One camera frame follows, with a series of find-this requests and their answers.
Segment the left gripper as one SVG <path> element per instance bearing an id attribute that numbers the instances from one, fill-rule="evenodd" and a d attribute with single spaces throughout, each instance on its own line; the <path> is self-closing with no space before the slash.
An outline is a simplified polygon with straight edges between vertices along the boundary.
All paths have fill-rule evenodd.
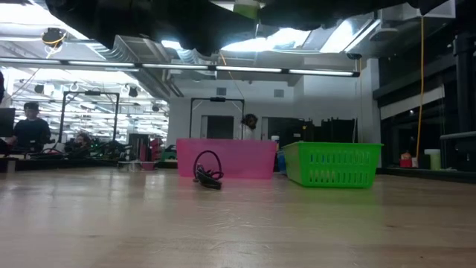
<path id="1" fill-rule="evenodd" d="M 118 0 L 135 34 L 161 42 L 171 38 L 209 57 L 233 42 L 252 38 L 254 19 L 210 0 Z"/>

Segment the pink plastic bin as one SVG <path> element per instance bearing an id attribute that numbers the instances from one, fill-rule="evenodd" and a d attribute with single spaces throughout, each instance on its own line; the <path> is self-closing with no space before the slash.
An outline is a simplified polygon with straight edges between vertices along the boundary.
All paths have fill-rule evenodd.
<path id="1" fill-rule="evenodd" d="M 194 176 L 198 164 L 222 171 L 226 179 L 272 178 L 277 152 L 273 141 L 206 138 L 179 138 L 176 150 L 180 176 Z"/>

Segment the green plastic bin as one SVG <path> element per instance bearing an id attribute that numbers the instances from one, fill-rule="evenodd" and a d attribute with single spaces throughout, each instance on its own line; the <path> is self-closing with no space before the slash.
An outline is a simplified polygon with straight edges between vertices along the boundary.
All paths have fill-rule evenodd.
<path id="1" fill-rule="evenodd" d="M 307 188 L 370 188 L 381 144 L 299 141 L 283 147 L 287 176 Z"/>

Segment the person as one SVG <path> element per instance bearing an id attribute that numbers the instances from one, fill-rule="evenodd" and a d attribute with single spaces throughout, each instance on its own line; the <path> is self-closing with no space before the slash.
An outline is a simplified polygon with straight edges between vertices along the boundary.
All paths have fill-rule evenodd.
<path id="1" fill-rule="evenodd" d="M 90 149 L 92 139 L 87 133 L 79 133 L 73 143 L 74 149 Z"/>
<path id="2" fill-rule="evenodd" d="M 27 102 L 24 105 L 25 119 L 13 128 L 9 144 L 17 150 L 40 152 L 51 139 L 47 121 L 39 117 L 39 104 Z"/>
<path id="3" fill-rule="evenodd" d="M 243 140 L 254 140 L 258 118 L 254 114 L 246 114 L 241 120 L 241 133 Z"/>

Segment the black round ceiling lamp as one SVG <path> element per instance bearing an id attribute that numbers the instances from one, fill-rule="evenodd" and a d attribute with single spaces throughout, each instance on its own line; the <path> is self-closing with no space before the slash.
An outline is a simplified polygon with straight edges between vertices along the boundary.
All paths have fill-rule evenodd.
<path id="1" fill-rule="evenodd" d="M 42 42 L 50 48 L 59 48 L 68 33 L 61 28 L 47 28 L 41 35 Z"/>

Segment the long LED light bar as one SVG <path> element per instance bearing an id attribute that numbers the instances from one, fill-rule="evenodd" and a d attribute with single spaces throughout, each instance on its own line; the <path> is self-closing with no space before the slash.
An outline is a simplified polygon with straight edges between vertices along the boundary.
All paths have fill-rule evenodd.
<path id="1" fill-rule="evenodd" d="M 161 69 L 179 71 L 226 71 L 264 74 L 292 74 L 326 77 L 359 77 L 358 71 L 324 69 L 269 68 L 248 66 L 185 65 L 172 63 L 119 63 L 88 60 L 50 60 L 42 58 L 0 57 L 0 66 L 30 66 L 40 68 L 104 69 L 107 71 L 138 71 L 139 69 Z"/>

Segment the row of black cabinets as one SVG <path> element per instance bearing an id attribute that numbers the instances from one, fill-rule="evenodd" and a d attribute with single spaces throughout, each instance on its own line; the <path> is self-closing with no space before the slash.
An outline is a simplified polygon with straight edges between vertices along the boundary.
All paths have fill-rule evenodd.
<path id="1" fill-rule="evenodd" d="M 298 141 L 305 142 L 358 142 L 358 121 L 328 118 L 314 124 L 313 120 L 302 118 L 263 117 L 261 123 L 262 140 L 279 138 L 279 147 Z"/>

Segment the dark computer monitor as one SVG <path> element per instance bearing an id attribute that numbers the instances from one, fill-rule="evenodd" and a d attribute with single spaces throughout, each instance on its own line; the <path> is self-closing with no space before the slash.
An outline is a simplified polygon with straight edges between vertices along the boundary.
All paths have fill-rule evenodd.
<path id="1" fill-rule="evenodd" d="M 15 115 L 15 108 L 0 108 L 0 138 L 13 135 Z"/>

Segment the pale green cup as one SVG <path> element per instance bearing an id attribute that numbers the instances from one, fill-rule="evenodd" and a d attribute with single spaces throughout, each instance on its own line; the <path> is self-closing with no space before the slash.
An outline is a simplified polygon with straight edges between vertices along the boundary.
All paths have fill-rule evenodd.
<path id="1" fill-rule="evenodd" d="M 430 158 L 430 169 L 441 169 L 441 150 L 440 149 L 425 149 L 424 154 Z"/>

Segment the black stand pole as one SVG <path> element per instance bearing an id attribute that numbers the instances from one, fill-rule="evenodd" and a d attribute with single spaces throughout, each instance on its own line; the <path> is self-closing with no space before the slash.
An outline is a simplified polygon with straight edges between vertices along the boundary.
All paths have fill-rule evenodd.
<path id="1" fill-rule="evenodd" d="M 464 31 L 454 40 L 459 134 L 456 148 L 464 171 L 476 171 L 476 33 Z"/>

